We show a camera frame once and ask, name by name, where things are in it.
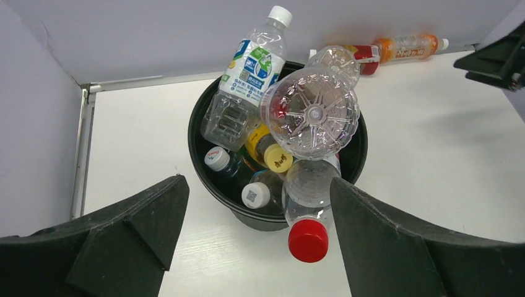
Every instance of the green and white label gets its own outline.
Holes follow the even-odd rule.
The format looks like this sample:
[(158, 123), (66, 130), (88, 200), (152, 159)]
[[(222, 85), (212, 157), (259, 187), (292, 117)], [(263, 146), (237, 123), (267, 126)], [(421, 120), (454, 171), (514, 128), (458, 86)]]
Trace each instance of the green and white label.
[(242, 40), (220, 82), (220, 90), (255, 106), (277, 82), (284, 60), (248, 39)]

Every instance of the orange bottle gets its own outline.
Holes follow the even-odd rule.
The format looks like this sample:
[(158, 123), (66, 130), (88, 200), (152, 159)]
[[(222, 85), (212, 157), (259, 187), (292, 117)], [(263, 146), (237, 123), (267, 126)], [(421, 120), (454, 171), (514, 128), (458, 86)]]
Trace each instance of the orange bottle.
[(436, 51), (448, 47), (447, 39), (439, 39), (431, 34), (419, 34), (400, 38), (379, 38), (373, 45), (379, 48), (380, 63), (405, 59), (426, 59)]

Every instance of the white bottle cap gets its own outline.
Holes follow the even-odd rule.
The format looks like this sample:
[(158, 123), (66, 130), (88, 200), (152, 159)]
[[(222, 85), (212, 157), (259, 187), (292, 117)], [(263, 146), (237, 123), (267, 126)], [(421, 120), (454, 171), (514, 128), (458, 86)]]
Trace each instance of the white bottle cap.
[(213, 171), (221, 171), (228, 165), (230, 155), (222, 147), (214, 147), (204, 157), (204, 164)]
[(278, 20), (288, 28), (288, 26), (290, 26), (290, 22), (292, 22), (292, 13), (290, 13), (286, 8), (276, 5), (272, 8), (272, 11), (270, 11), (268, 19)]
[(443, 42), (443, 47), (440, 48), (440, 51), (444, 51), (444, 50), (446, 50), (448, 48), (448, 39), (443, 38), (443, 39), (441, 39), (441, 41)]
[(270, 189), (260, 182), (247, 184), (241, 193), (243, 203), (249, 209), (260, 209), (270, 202)]

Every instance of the white table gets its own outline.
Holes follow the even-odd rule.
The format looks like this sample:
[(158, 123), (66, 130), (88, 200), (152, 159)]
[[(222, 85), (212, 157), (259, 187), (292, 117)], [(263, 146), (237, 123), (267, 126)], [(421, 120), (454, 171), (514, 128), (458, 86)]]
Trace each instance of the white table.
[[(361, 78), (368, 158), (356, 185), (446, 228), (525, 241), (525, 124), (501, 90), (453, 69), (464, 55)], [(97, 95), (86, 212), (180, 173), (188, 210), (160, 296), (349, 296), (335, 230), (326, 258), (303, 264), (288, 252), (288, 230), (251, 230), (201, 184), (187, 130), (212, 81)]]

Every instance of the red bottle cap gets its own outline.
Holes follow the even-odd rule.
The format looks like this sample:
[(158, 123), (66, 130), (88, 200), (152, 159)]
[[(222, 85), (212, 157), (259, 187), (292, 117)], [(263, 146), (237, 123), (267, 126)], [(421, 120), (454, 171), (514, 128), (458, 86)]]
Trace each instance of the red bottle cap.
[(328, 252), (326, 228), (315, 220), (300, 220), (290, 230), (288, 248), (300, 261), (314, 263), (321, 260)]

